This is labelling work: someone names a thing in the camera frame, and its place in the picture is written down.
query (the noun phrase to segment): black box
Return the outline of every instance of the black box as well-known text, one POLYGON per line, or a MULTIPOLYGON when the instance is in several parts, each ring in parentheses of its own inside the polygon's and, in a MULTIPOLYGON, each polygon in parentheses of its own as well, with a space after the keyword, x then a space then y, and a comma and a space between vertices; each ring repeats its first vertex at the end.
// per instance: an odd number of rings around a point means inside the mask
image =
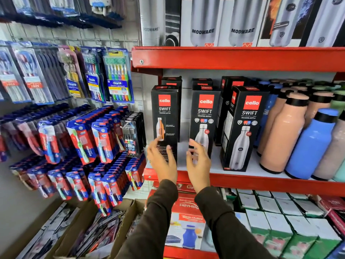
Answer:
POLYGON ((214 136, 214 141, 217 146, 222 145, 223 126, 228 112, 228 105, 231 101, 232 86, 248 86, 250 85, 251 81, 251 79, 244 76, 222 76, 222 91, 220 93, 216 132, 214 136))
POLYGON ((232 87, 220 150, 224 170, 246 171, 268 95, 257 87, 232 87))
POLYGON ((166 146, 170 145, 177 161, 177 142, 179 132, 179 96, 177 86, 156 85, 151 90, 153 136, 161 135, 157 148, 166 161, 166 146))
POLYGON ((213 85, 211 78, 192 78, 192 87, 194 85, 213 85))
POLYGON ((213 136, 219 106, 220 88, 194 85, 192 88, 192 114, 190 117, 189 138, 207 148, 211 157, 213 136))
POLYGON ((181 130, 181 97, 182 97, 182 76, 178 77, 162 77, 162 85, 176 85, 178 87, 178 141, 180 142, 180 130, 181 130))

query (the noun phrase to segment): sleeve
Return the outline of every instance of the sleeve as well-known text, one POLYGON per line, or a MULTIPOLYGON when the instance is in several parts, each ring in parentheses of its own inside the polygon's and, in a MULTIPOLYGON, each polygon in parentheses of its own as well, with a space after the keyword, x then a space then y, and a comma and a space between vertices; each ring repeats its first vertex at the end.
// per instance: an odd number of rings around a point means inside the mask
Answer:
POLYGON ((162 180, 157 191, 147 200, 146 211, 116 259, 163 258, 171 208, 177 198, 176 185, 170 180, 162 180))
POLYGON ((195 202, 212 232, 219 258, 274 258, 241 224, 233 209, 224 202, 213 187, 202 189, 196 195, 195 202))

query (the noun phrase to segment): person's left hand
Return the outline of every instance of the person's left hand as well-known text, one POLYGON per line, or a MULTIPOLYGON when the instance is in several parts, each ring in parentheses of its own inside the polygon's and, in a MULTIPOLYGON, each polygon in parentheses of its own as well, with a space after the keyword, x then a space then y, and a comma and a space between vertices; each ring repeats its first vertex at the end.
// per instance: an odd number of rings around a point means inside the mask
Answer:
POLYGON ((171 150, 170 145, 167 146, 167 154, 169 163, 167 163, 164 157, 157 149, 157 143, 159 137, 154 139, 147 148, 147 158, 150 160, 152 168, 156 171, 158 181, 161 182, 164 179, 172 181, 174 184, 177 182, 177 166, 176 161, 171 150))

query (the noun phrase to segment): person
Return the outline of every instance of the person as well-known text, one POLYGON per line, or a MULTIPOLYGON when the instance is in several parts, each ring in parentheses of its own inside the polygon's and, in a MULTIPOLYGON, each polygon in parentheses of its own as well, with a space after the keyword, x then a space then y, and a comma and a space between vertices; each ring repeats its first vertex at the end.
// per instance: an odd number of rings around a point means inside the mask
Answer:
MULTIPOLYGON (((146 211, 133 234, 123 243, 116 259, 163 258, 171 208, 178 197, 177 166, 169 145, 169 162, 165 161, 157 149, 158 140, 159 138, 156 138, 150 143, 147 158, 157 172, 159 187, 147 200, 146 211)), ((212 232, 219 258, 273 259, 266 248, 240 223, 233 209, 226 204, 216 189, 210 186, 211 160, 206 149, 192 139, 189 140, 189 145, 194 149, 189 149, 186 153, 188 176, 196 191, 195 202, 212 232)))

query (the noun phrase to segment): box with flame image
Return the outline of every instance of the box with flame image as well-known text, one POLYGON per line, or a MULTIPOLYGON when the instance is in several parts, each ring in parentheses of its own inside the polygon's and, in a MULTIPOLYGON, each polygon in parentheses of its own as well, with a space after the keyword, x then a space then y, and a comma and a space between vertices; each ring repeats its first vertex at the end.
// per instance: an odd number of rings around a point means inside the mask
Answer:
MULTIPOLYGON (((155 193, 151 190, 149 197, 155 193)), ((200 250, 206 221, 194 201, 195 194, 178 193, 171 209, 165 245, 200 250)))
POLYGON ((269 0, 257 46, 299 47, 315 0, 269 0))

